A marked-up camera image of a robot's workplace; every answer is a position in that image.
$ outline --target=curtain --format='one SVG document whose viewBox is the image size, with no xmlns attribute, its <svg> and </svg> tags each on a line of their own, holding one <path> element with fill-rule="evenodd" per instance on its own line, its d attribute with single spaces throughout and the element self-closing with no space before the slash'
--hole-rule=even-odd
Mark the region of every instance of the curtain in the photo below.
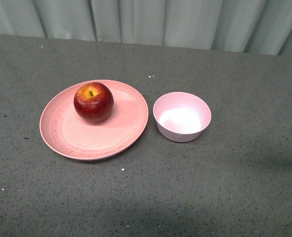
<svg viewBox="0 0 292 237">
<path fill-rule="evenodd" d="M 0 0 L 0 34 L 292 56 L 292 0 Z"/>
</svg>

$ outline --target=speckled surface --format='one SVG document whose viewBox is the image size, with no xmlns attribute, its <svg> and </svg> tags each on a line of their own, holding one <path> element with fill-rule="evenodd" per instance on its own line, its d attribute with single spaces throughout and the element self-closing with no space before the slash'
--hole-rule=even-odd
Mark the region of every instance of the speckled surface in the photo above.
<svg viewBox="0 0 292 237">
<path fill-rule="evenodd" d="M 91 79 L 135 87 L 149 120 L 124 152 L 72 160 L 39 120 Z M 192 142 L 156 128 L 172 91 L 211 109 Z M 0 35 L 0 236 L 292 236 L 292 58 Z"/>
</svg>

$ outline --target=pink bowl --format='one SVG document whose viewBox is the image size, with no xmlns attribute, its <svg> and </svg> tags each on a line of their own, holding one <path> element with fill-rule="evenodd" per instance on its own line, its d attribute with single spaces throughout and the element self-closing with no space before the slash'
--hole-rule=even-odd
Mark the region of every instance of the pink bowl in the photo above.
<svg viewBox="0 0 292 237">
<path fill-rule="evenodd" d="M 186 92 L 171 92 L 154 104 L 153 114 L 160 133 L 175 142 L 189 142 L 207 128 L 211 120 L 208 105 Z"/>
</svg>

